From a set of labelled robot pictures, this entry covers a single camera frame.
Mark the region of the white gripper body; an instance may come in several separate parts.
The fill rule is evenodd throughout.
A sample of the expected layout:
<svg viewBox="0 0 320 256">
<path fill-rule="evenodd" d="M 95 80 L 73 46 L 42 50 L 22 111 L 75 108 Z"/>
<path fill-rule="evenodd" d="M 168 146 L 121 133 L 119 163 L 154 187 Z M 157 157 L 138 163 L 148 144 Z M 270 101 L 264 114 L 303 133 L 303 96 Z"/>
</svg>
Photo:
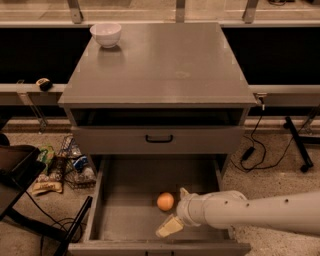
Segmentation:
<svg viewBox="0 0 320 256">
<path fill-rule="evenodd" d="M 199 227 L 203 220 L 200 207 L 198 194 L 183 194 L 176 208 L 177 217 L 185 226 Z"/>
</svg>

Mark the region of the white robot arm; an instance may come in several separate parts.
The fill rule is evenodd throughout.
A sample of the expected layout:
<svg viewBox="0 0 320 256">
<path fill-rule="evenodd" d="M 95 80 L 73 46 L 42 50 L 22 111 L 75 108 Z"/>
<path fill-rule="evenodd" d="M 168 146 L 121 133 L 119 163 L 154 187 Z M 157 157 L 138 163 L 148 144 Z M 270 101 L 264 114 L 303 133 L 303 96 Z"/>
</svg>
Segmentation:
<svg viewBox="0 0 320 256">
<path fill-rule="evenodd" d="M 251 225 L 319 236 L 320 192 L 249 200 L 235 190 L 199 195 L 181 188 L 176 213 L 159 226 L 156 235 L 164 238 L 186 226 L 201 225 L 215 229 Z"/>
</svg>

